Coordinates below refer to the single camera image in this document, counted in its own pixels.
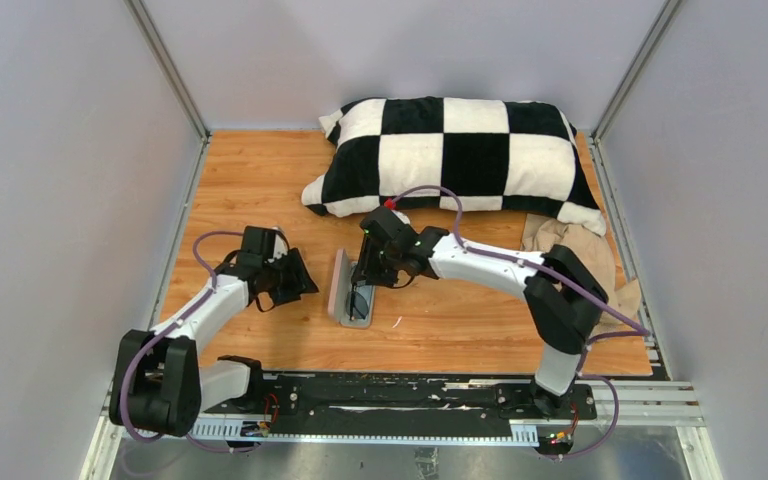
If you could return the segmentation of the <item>beige crumpled cloth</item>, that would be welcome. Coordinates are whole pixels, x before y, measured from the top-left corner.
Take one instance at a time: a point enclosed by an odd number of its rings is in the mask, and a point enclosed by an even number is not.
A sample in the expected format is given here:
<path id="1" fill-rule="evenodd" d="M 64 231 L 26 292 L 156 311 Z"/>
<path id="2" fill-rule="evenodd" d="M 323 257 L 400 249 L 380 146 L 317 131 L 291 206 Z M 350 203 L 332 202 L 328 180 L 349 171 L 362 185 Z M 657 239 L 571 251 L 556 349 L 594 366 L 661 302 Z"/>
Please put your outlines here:
<path id="1" fill-rule="evenodd" d="M 529 214 L 523 232 L 523 249 L 549 252 L 555 245 L 569 248 L 578 257 L 608 294 L 610 307 L 629 319 L 636 316 L 642 300 L 639 282 L 625 280 L 607 237 L 581 225 Z"/>

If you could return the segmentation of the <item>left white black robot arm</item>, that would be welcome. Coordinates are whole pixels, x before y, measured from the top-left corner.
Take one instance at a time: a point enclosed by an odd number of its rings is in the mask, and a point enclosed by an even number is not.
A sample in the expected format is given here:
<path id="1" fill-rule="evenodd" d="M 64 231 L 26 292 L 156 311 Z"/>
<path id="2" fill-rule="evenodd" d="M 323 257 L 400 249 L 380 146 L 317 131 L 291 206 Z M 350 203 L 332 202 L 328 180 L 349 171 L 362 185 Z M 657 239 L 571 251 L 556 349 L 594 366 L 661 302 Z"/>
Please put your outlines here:
<path id="1" fill-rule="evenodd" d="M 207 237 L 199 236 L 192 251 L 207 270 L 204 286 L 167 320 L 120 340 L 109 418 L 140 442 L 186 437 L 203 411 L 226 402 L 243 413 L 277 414 L 260 361 L 225 355 L 202 367 L 199 357 L 246 309 L 268 313 L 319 289 L 280 228 L 247 226 L 234 235 L 240 246 L 215 266 L 200 255 Z"/>

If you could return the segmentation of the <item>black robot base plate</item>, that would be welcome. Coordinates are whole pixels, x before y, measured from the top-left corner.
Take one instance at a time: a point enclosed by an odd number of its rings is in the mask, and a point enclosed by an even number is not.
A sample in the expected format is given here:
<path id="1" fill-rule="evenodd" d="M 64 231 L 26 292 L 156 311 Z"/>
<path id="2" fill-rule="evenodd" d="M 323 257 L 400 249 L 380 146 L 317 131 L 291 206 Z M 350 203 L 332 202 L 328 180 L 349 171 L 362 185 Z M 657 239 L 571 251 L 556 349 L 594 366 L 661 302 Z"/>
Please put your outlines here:
<path id="1" fill-rule="evenodd" d="M 598 419 L 592 388 L 572 386 L 551 417 L 532 405 L 529 374 L 269 370 L 260 396 L 214 413 L 274 424 L 276 434 L 346 439 L 501 440 L 516 422 L 564 431 Z"/>

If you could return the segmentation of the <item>slotted aluminium rail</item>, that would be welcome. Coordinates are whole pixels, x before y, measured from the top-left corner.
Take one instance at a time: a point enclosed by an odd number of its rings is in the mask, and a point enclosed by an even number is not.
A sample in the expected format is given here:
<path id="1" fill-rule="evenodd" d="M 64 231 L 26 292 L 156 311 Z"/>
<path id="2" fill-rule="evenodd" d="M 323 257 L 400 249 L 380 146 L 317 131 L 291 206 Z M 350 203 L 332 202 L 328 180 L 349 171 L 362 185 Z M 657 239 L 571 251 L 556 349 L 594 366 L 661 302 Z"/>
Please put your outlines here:
<path id="1" fill-rule="evenodd" d="M 579 380 L 548 415 L 527 377 L 408 374 L 268 374 L 263 393 L 199 414 L 202 441 L 537 446 L 588 427 L 700 427 L 687 383 Z"/>

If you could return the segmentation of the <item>black white checkered pillow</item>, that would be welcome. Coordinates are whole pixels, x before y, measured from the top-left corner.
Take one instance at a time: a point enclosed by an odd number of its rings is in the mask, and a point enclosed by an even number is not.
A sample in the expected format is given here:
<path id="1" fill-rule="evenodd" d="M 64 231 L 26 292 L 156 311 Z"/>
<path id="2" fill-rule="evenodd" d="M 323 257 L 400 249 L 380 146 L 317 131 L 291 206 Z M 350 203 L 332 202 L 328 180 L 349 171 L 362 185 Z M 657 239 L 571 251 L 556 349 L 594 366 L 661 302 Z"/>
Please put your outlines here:
<path id="1" fill-rule="evenodd" d="M 395 199 L 403 209 L 521 211 L 607 230 L 577 129 L 552 104 L 372 97 L 319 123 L 335 153 L 301 193 L 317 215 L 366 213 Z"/>

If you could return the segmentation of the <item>pink glasses case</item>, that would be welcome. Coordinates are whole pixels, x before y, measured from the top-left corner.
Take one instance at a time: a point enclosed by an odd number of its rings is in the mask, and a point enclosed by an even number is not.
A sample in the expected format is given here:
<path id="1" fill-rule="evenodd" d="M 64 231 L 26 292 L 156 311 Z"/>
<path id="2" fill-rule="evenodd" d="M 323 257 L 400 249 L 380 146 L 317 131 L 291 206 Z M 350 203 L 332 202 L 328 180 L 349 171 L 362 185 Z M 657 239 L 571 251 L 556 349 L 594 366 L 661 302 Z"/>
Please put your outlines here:
<path id="1" fill-rule="evenodd" d="M 370 315 L 365 322 L 353 322 L 349 319 L 348 298 L 350 289 L 355 285 L 352 283 L 352 274 L 357 267 L 357 263 L 350 260 L 345 249 L 338 249 L 336 252 L 334 271 L 331 279 L 331 286 L 328 295 L 327 312 L 328 316 L 338 325 L 347 328 L 366 329 L 372 323 L 372 310 L 375 299 L 375 287 L 370 298 Z"/>

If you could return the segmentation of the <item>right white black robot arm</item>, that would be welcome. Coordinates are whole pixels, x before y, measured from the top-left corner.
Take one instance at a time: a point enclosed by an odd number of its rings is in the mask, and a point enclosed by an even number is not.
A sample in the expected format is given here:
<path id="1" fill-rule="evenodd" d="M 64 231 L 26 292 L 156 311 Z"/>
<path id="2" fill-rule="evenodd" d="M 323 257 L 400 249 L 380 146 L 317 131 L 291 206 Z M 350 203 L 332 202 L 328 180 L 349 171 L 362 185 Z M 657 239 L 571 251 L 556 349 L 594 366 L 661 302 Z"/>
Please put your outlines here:
<path id="1" fill-rule="evenodd" d="M 543 342 L 530 384 L 533 408 L 556 417 L 571 403 L 585 343 L 608 295 L 576 254 L 562 245 L 547 252 L 508 250 L 469 242 L 438 227 L 416 231 L 401 213 L 378 207 L 360 222 L 364 237 L 355 285 L 399 288 L 398 277 L 459 280 L 524 302 Z"/>

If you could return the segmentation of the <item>dark aviator sunglasses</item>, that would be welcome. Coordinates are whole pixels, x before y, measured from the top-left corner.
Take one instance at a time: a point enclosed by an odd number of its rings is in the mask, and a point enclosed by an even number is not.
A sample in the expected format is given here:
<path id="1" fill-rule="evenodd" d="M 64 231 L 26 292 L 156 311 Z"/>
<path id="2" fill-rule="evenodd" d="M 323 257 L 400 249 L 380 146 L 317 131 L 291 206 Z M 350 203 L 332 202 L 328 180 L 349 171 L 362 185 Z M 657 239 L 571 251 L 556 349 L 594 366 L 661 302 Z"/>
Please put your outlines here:
<path id="1" fill-rule="evenodd" d="M 370 315 L 370 298 L 373 289 L 367 285 L 353 286 L 349 292 L 348 313 L 353 322 L 365 322 Z"/>

